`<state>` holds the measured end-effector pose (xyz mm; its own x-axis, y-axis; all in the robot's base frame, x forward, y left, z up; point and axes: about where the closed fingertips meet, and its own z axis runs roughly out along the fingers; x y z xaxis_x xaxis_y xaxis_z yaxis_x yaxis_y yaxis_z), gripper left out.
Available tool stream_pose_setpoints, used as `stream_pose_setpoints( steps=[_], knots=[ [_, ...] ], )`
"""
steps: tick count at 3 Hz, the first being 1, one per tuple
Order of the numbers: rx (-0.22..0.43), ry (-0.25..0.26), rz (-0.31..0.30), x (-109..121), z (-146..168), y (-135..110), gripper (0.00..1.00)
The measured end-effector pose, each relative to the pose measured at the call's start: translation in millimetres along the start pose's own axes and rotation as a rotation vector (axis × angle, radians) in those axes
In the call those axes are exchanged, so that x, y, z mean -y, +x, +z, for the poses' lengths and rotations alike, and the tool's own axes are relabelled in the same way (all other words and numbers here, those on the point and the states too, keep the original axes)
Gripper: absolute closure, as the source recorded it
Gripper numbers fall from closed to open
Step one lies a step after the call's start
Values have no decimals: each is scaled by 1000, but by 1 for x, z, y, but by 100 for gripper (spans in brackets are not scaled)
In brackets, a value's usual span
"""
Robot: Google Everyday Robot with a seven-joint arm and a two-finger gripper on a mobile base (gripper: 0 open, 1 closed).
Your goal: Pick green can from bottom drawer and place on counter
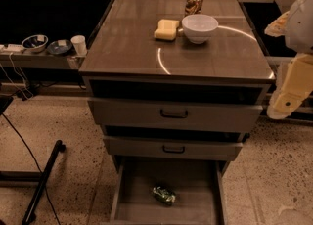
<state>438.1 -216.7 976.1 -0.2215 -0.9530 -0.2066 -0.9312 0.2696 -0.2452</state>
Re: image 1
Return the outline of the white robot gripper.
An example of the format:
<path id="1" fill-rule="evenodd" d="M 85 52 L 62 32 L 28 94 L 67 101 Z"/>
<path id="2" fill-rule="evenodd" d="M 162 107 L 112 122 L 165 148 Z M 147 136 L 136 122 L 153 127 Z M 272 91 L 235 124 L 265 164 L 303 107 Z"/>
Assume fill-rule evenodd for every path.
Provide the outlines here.
<path id="1" fill-rule="evenodd" d="M 313 0 L 296 0 L 290 8 L 264 30 L 266 35 L 285 35 L 288 48 L 297 53 L 277 70 L 276 90 L 272 94 L 267 115 L 272 119 L 290 116 L 313 92 Z"/>

